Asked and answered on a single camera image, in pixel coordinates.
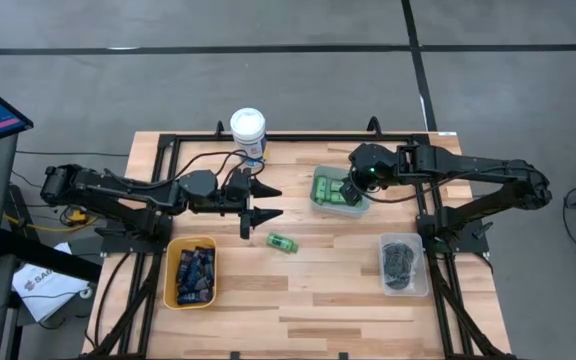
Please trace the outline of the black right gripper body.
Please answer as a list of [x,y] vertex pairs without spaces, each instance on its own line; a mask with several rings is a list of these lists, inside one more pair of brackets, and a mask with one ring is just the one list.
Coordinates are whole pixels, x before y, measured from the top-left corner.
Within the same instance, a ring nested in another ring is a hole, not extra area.
[[378,145],[362,143],[350,155],[349,180],[358,188],[387,188],[402,185],[399,170],[403,163],[400,148],[396,151]]

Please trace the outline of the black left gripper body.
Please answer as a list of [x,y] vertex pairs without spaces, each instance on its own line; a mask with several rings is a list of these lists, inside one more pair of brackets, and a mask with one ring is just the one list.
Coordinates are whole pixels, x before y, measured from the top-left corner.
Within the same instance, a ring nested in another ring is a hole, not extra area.
[[234,169],[226,184],[220,190],[218,213],[222,217],[226,214],[238,215],[241,239],[249,239],[251,229],[254,227],[253,218],[255,212],[251,207],[250,198],[251,169]]

